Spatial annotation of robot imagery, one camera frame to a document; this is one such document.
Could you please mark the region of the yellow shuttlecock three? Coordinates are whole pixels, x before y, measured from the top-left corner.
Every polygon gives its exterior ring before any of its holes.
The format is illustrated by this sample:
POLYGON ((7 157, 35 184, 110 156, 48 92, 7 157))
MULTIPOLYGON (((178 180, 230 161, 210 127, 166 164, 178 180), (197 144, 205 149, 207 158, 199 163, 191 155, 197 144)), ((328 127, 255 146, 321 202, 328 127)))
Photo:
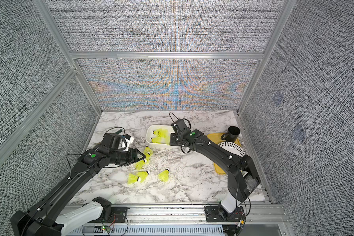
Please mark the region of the yellow shuttlecock three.
POLYGON ((151 150, 151 148, 149 146, 146 146, 144 148, 144 155, 146 157, 151 157, 153 155, 153 151, 151 150))

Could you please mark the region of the yellow shuttlecock two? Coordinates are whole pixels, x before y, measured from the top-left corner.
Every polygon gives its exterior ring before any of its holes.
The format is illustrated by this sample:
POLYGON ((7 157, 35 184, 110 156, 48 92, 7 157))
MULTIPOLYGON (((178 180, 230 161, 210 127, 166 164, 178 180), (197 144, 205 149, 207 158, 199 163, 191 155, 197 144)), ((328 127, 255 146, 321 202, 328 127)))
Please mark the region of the yellow shuttlecock two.
POLYGON ((163 145, 169 145, 170 144, 170 138, 161 138, 161 137, 152 137, 151 142, 154 144, 163 144, 163 145))

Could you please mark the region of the white plastic storage box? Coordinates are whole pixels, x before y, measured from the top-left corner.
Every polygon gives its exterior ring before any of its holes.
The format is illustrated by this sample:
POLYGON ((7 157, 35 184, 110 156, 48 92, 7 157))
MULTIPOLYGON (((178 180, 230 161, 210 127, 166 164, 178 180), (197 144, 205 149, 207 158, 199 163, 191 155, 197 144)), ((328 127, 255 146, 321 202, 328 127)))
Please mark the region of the white plastic storage box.
POLYGON ((146 133, 146 144, 151 148, 177 148, 170 143, 173 133, 169 125, 151 125, 146 133))

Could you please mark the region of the yellow shuttlecock one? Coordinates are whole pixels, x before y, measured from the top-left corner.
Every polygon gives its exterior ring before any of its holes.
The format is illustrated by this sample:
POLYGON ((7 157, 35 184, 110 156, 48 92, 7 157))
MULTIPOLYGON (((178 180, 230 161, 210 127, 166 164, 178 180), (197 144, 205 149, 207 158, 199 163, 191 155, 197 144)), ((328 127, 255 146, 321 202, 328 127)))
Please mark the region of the yellow shuttlecock one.
POLYGON ((168 137, 168 130, 167 129, 164 129, 164 128, 159 128, 159 129, 156 129, 152 132, 155 136, 157 137, 161 137, 161 138, 167 138, 168 137))

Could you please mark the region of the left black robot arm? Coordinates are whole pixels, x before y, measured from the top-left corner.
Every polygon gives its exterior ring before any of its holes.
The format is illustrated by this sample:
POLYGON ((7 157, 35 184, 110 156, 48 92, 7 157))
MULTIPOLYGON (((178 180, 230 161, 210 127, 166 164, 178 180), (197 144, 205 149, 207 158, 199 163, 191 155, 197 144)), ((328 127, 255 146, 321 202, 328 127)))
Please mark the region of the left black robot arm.
POLYGON ((136 148, 107 148, 101 145, 85 151, 67 174, 46 196, 27 212, 17 211, 10 219, 15 236, 64 236, 67 224, 57 222, 73 196, 109 164, 129 166, 146 155, 136 148))

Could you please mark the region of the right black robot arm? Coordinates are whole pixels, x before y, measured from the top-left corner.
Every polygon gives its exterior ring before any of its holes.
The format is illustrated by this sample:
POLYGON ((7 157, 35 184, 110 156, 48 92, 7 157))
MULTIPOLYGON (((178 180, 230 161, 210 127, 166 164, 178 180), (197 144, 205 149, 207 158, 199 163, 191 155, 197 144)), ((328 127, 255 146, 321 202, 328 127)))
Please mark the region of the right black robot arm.
POLYGON ((233 216, 239 216, 236 212, 240 210, 240 204, 248 199, 261 182, 253 159, 246 154, 241 157, 225 150, 198 130, 185 136, 172 133, 169 144, 204 155, 227 174, 228 193, 218 204, 217 217, 228 221, 233 216))

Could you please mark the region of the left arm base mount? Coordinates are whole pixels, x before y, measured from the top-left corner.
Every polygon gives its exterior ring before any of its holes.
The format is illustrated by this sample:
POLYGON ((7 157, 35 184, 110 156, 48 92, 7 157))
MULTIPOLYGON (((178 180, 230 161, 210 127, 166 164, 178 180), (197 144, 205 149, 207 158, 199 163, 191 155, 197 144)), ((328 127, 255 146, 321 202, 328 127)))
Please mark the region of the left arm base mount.
POLYGON ((112 206, 111 210, 105 209, 101 216, 91 221, 91 223, 125 223, 127 218, 128 207, 112 206))

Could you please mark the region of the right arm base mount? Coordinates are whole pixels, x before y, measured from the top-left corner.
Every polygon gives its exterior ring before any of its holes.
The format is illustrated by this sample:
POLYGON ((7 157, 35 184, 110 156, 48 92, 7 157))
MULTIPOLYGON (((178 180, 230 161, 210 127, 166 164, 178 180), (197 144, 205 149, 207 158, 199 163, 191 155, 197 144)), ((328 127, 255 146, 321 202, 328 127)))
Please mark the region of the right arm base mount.
POLYGON ((204 206, 206 221, 209 223, 218 222, 245 222, 246 213, 243 207, 237 207, 233 212, 228 213, 222 206, 212 206, 206 204, 204 206))

